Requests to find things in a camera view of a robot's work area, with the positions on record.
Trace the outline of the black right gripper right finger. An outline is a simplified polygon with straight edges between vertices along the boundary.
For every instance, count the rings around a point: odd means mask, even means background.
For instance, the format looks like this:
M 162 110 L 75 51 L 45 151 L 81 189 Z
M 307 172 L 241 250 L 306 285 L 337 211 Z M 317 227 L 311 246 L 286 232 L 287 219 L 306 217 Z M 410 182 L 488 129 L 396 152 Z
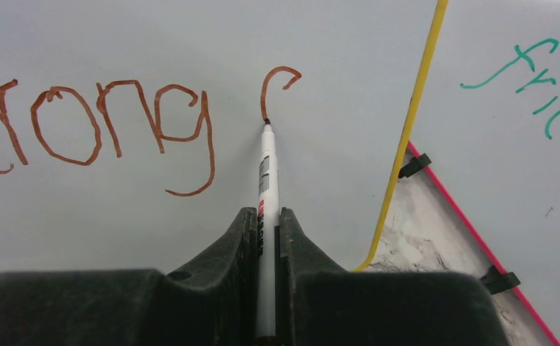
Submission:
M 283 208 L 276 326 L 287 345 L 506 345 L 487 289 L 457 272 L 350 272 Z

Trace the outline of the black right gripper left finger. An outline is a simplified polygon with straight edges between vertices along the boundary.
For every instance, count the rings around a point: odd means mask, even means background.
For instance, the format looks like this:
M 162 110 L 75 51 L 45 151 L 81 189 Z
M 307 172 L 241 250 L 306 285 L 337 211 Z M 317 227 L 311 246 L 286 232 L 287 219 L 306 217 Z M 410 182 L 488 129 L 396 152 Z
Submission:
M 250 345 L 255 209 L 180 268 L 0 273 L 0 345 Z

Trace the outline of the white brown whiteboard marker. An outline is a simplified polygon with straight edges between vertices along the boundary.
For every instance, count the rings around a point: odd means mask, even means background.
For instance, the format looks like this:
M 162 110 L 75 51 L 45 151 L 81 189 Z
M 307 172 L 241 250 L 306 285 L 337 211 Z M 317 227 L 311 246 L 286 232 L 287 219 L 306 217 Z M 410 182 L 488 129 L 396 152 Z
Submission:
M 262 156 L 259 165 L 259 205 L 257 207 L 259 257 L 255 345 L 275 345 L 276 333 L 276 237 L 280 201 L 275 134 L 269 119 L 264 119 Z

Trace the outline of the yellow framed whiteboard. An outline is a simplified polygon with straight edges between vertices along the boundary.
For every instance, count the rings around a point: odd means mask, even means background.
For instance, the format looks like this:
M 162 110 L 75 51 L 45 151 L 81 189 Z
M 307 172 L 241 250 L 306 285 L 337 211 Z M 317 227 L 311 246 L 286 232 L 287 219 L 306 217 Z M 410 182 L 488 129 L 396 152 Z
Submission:
M 435 1 L 0 1 L 0 272 L 173 270 L 258 203 L 365 261 Z

